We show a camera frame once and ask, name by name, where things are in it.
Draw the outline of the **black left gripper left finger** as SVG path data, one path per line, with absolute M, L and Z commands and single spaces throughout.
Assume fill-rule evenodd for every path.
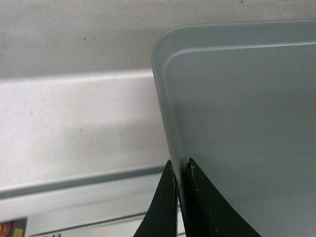
M 167 161 L 150 207 L 135 237 L 177 236 L 178 189 L 172 163 Z

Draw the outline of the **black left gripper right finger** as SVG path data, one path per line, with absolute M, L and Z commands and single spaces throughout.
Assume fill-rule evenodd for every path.
M 188 237 L 258 237 L 193 158 L 182 173 L 180 206 Z

